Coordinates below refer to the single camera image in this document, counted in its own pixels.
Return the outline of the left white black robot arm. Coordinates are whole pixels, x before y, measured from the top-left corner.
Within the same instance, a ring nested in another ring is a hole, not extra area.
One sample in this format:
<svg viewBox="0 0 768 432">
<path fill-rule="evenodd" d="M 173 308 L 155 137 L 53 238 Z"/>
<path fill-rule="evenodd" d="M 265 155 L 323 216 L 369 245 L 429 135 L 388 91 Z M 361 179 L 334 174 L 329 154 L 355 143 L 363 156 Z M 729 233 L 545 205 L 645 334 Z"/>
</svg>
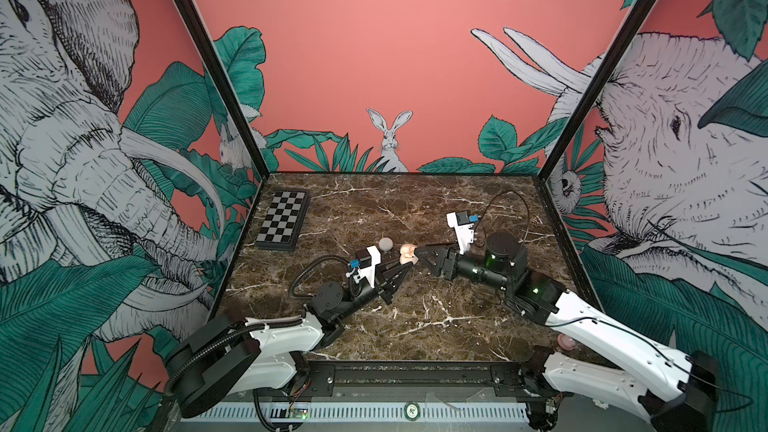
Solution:
<svg viewBox="0 0 768 432">
<path fill-rule="evenodd" d="M 375 266 L 372 280 L 327 282 L 296 316 L 256 319 L 228 312 L 211 319 L 165 359 L 164 395 L 192 418 L 231 393 L 296 386 L 300 377 L 309 378 L 304 354 L 332 344 L 344 331 L 343 320 L 369 302 L 391 302 L 412 267 L 411 261 L 394 261 Z"/>
</svg>

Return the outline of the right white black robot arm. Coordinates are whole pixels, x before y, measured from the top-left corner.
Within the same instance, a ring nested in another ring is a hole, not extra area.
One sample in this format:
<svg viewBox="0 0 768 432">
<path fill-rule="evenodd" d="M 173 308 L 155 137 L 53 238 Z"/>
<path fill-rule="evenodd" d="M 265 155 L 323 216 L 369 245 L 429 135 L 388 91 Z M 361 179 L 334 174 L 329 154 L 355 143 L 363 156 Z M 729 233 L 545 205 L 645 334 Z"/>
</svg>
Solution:
<svg viewBox="0 0 768 432">
<path fill-rule="evenodd" d="M 611 362 L 606 368 L 547 352 L 529 378 L 530 388 L 588 396 L 623 409 L 657 431 L 710 431 L 718 405 L 717 361 L 654 341 L 588 304 L 557 280 L 528 265 L 527 249 L 510 233 L 485 241 L 483 254 L 470 242 L 404 245 L 400 260 L 420 262 L 431 274 L 463 277 L 504 294 L 514 312 L 556 330 Z"/>
</svg>

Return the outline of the pink earbuds charging case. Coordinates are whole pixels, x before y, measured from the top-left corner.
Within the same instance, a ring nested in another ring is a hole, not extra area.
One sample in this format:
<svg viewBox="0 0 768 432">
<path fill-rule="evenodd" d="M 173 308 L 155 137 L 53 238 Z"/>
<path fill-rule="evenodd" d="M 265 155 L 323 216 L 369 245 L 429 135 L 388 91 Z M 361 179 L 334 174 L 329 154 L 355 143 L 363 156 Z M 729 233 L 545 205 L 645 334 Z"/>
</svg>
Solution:
<svg viewBox="0 0 768 432">
<path fill-rule="evenodd" d="M 416 264 L 418 262 L 418 257 L 416 256 L 416 248 L 417 246 L 415 244 L 403 244 L 400 248 L 399 263 L 401 265 L 408 263 Z"/>
</svg>

